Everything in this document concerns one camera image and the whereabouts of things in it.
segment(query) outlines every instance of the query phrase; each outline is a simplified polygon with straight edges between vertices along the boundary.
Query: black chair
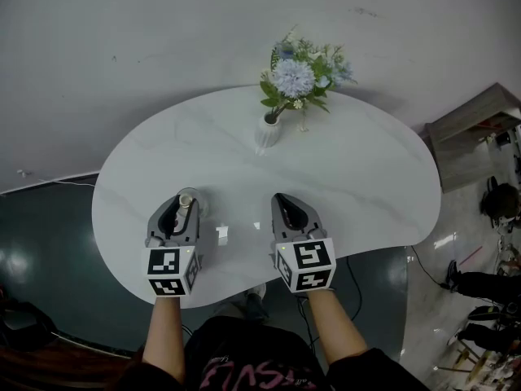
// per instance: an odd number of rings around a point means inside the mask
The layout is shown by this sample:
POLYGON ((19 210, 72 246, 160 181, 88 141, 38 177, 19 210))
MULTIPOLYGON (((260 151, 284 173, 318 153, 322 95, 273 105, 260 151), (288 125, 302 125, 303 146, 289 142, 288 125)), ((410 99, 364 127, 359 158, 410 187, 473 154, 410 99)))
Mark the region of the black chair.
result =
POLYGON ((0 305, 0 346, 32 352, 55 340, 56 332, 52 320, 30 303, 0 305))

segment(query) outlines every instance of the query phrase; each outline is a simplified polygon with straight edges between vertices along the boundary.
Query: blue flower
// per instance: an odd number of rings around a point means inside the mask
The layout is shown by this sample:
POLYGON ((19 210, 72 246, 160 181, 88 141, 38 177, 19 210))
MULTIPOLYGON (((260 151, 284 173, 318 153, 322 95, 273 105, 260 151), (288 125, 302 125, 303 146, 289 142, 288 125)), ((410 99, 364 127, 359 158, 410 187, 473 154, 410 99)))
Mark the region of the blue flower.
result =
POLYGON ((335 64, 333 65, 333 73, 331 78, 336 86, 339 86, 344 81, 352 81, 352 68, 351 63, 346 62, 344 65, 335 64))
POLYGON ((295 54, 295 49, 289 42, 277 42, 275 50, 282 59, 290 59, 295 54))
POLYGON ((317 81, 317 87, 318 88, 326 88, 329 85, 330 81, 329 78, 325 75, 320 77, 320 80, 317 81))
POLYGON ((315 76, 309 65, 293 59, 280 59, 273 77, 277 90, 291 99, 309 94, 315 84, 315 76))

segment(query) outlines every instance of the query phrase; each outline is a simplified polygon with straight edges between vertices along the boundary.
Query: white vase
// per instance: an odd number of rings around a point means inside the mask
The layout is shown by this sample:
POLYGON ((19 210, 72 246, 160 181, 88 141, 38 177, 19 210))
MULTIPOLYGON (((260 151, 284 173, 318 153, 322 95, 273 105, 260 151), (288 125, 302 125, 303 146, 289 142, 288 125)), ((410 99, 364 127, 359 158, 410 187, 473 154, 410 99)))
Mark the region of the white vase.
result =
POLYGON ((278 141, 282 129, 280 117, 277 117, 275 123, 271 125, 266 122, 266 116, 268 115, 269 113, 266 113, 259 119, 255 130, 255 142, 259 147, 272 147, 278 141))

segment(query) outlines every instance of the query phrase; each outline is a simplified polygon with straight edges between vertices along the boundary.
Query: black pants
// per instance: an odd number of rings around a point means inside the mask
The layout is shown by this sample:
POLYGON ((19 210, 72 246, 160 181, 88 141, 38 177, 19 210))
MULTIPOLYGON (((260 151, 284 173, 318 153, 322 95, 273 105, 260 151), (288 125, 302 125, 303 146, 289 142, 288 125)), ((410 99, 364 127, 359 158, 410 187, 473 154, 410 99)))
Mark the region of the black pants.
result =
POLYGON ((472 340, 480 348, 505 354, 518 336, 518 330, 512 327, 498 332, 480 324, 469 324, 463 332, 458 334, 458 339, 472 340))
POLYGON ((476 298, 488 298, 496 303, 507 305, 518 301, 521 295, 521 276, 503 277, 482 272, 459 274, 455 282, 460 294, 476 298))

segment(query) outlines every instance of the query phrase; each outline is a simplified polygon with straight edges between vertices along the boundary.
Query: white flower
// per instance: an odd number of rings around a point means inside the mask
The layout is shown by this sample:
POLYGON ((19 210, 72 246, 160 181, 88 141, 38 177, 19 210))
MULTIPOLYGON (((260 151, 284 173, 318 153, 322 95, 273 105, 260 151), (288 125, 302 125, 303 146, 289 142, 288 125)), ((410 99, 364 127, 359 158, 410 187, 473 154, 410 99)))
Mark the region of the white flower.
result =
POLYGON ((315 52, 314 54, 309 54, 309 58, 311 58, 313 61, 318 58, 319 56, 323 56, 324 54, 322 52, 315 52))
POLYGON ((329 78, 325 75, 320 77, 320 80, 317 81, 317 87, 318 88, 326 88, 329 85, 330 81, 329 78))
POLYGON ((293 59, 280 59, 273 72, 273 84, 290 99, 309 94, 315 85, 315 75, 309 65, 293 59))

